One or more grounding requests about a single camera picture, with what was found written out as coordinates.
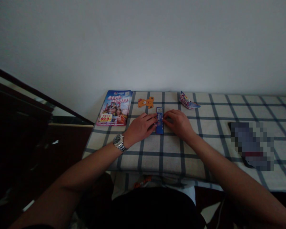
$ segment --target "wristwatch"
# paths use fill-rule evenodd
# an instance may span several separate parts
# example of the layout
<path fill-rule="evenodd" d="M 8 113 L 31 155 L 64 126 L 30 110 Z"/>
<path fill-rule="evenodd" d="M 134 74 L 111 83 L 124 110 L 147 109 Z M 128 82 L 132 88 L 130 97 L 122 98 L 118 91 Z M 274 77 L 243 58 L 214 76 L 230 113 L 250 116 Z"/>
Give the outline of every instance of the wristwatch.
<path fill-rule="evenodd" d="M 123 141 L 124 141 L 124 136 L 122 134 L 119 134 L 114 137 L 113 144 L 115 147 L 117 147 L 124 153 L 128 149 L 123 145 Z"/>

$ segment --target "wire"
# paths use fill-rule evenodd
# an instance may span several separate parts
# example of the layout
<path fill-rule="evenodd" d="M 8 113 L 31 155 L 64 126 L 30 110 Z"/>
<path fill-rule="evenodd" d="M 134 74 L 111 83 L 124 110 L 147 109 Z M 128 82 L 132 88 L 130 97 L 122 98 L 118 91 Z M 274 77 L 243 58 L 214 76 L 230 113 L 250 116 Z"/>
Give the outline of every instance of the wire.
<path fill-rule="evenodd" d="M 226 196 L 224 197 L 224 199 L 223 199 L 223 201 L 222 201 L 222 203 L 221 203 L 220 209 L 219 209 L 218 222 L 217 222 L 216 229 L 218 229 L 218 227 L 219 227 L 221 210 L 222 210 L 222 207 L 223 207 L 223 203 L 225 202 L 225 199 L 226 199 Z"/>

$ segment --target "red price label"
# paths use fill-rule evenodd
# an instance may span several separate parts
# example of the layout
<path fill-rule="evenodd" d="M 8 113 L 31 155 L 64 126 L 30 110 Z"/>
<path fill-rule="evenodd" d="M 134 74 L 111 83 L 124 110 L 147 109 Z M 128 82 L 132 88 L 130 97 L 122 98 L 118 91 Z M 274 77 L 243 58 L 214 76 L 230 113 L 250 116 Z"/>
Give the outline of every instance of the red price label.
<path fill-rule="evenodd" d="M 99 121 L 104 121 L 104 122 L 108 122 L 108 121 L 111 121 L 112 119 L 112 114 L 102 114 L 101 115 L 101 118 Z"/>

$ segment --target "snack package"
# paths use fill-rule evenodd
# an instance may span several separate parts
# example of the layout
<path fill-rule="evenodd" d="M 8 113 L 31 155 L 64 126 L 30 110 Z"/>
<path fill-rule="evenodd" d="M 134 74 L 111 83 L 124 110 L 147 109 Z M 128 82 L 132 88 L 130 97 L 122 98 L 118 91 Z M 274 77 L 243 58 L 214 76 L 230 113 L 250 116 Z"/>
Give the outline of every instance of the snack package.
<path fill-rule="evenodd" d="M 201 107 L 197 103 L 191 102 L 183 91 L 180 92 L 179 101 L 183 104 L 183 106 L 185 106 L 189 110 Z"/>
<path fill-rule="evenodd" d="M 157 126 L 156 126 L 156 134 L 163 134 L 163 108 L 162 107 L 157 107 Z"/>

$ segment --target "plaid tablecloth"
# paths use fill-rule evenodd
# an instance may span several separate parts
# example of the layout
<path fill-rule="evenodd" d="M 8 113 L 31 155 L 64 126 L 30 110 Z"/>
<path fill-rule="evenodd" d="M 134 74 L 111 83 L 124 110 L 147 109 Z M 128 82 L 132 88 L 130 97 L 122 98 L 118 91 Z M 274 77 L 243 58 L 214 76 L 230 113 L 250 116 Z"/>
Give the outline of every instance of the plaid tablecloth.
<path fill-rule="evenodd" d="M 125 127 L 95 126 L 83 158 L 105 146 L 140 114 L 178 109 L 184 112 L 197 134 L 213 148 L 270 191 L 286 191 L 286 97 L 243 96 L 207 93 L 185 93 L 201 108 L 187 110 L 179 103 L 176 92 L 134 92 L 130 115 Z M 154 107 L 138 108 L 138 99 L 154 97 Z M 274 171 L 257 171 L 245 167 L 231 144 L 228 122 L 263 122 L 267 132 L 274 133 Z M 168 127 L 164 135 L 153 133 L 124 152 L 109 168 L 132 174 L 160 175 L 166 178 L 194 181 L 196 185 L 221 189 L 198 155 Z"/>

